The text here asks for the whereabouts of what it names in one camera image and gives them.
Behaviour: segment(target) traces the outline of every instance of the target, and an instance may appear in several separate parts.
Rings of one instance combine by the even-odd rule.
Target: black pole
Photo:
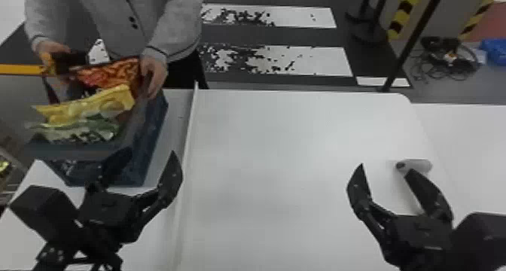
[[[374,11],[373,20],[369,23],[369,31],[374,32],[376,25],[380,24],[381,13],[383,12],[383,8],[385,8],[386,0],[378,0],[378,5],[376,6],[376,10]]]
[[[367,7],[369,7],[370,0],[362,0],[362,4],[360,5],[360,15],[365,14]]]
[[[385,8],[387,0],[378,0],[376,10],[372,20],[369,23],[361,23],[352,27],[353,36],[365,44],[380,44],[386,41],[388,36],[386,31],[380,25],[380,17]]]
[[[431,0],[428,3],[427,8],[423,12],[422,18],[418,22],[418,25],[416,25],[416,28],[413,31],[413,33],[411,34],[410,39],[407,41],[406,46],[402,50],[402,53],[399,56],[399,59],[395,63],[394,70],[389,75],[389,77],[386,79],[385,84],[383,84],[383,86],[380,87],[378,89],[378,91],[380,91],[380,92],[390,91],[390,87],[392,87],[392,84],[394,83],[394,80],[396,79],[397,74],[402,69],[402,66],[406,62],[407,57],[410,55],[411,51],[415,47],[416,42],[420,38],[420,35],[422,34],[423,30],[427,26],[428,21],[431,19],[432,14],[436,10],[436,8],[440,2],[441,2],[441,0]]]
[[[346,12],[346,17],[354,22],[369,21],[373,18],[373,9],[369,6],[370,0],[362,0],[360,7],[353,5]]]

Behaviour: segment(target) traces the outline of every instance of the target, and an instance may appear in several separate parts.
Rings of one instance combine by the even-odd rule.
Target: yellow snack bag
[[[134,104],[135,100],[130,87],[121,84],[87,98],[57,105],[36,105],[33,108],[47,118],[47,123],[65,125],[97,114],[103,117],[115,117],[132,109]]]

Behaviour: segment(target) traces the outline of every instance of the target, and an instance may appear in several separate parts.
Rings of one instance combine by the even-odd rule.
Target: black pants
[[[186,58],[169,63],[167,69],[169,75],[163,88],[193,89],[195,81],[198,81],[200,89],[209,89],[202,62],[196,50]]]

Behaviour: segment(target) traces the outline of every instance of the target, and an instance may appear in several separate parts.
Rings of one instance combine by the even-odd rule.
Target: white table
[[[170,148],[184,144],[173,127],[184,132],[164,125],[146,187],[156,183]],[[188,135],[178,202],[121,250],[125,270],[394,270],[349,207],[346,184],[360,163],[379,204],[414,213],[416,202],[394,164],[430,159],[429,177],[457,221],[467,210],[411,104],[397,94],[199,91]],[[82,189],[51,174],[37,162],[20,191],[29,184],[58,187],[80,203]],[[34,266],[43,242],[10,212],[0,219],[0,239],[0,269]],[[8,247],[5,239],[13,239]]]
[[[414,105],[468,211],[506,214],[506,106]]]

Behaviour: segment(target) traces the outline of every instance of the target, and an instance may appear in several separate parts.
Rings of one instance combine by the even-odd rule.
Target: gray sweater
[[[144,54],[164,63],[193,52],[201,32],[203,0],[78,0],[91,14],[113,57]],[[32,48],[43,40],[63,43],[69,0],[25,0]]]

